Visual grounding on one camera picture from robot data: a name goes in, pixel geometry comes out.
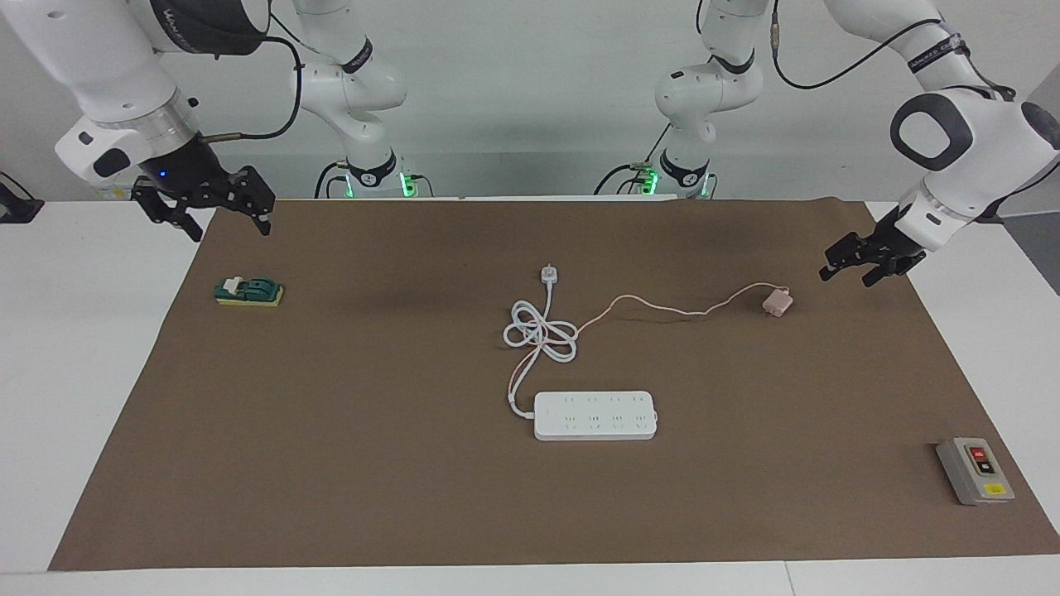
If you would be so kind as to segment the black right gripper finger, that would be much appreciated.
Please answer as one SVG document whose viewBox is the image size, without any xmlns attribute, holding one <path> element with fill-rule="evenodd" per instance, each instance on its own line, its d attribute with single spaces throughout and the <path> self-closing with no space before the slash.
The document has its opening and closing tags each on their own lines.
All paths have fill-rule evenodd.
<svg viewBox="0 0 1060 596">
<path fill-rule="evenodd" d="M 170 206 L 157 189 L 132 189 L 132 200 L 153 223 L 171 225 L 186 233 L 193 243 L 201 242 L 202 227 L 186 212 L 186 203 L 178 200 L 175 206 Z"/>
<path fill-rule="evenodd" d="M 254 166 L 243 166 L 229 175 L 229 210 L 248 216 L 258 232 L 265 236 L 272 230 L 269 218 L 275 200 L 275 192 Z"/>
</svg>

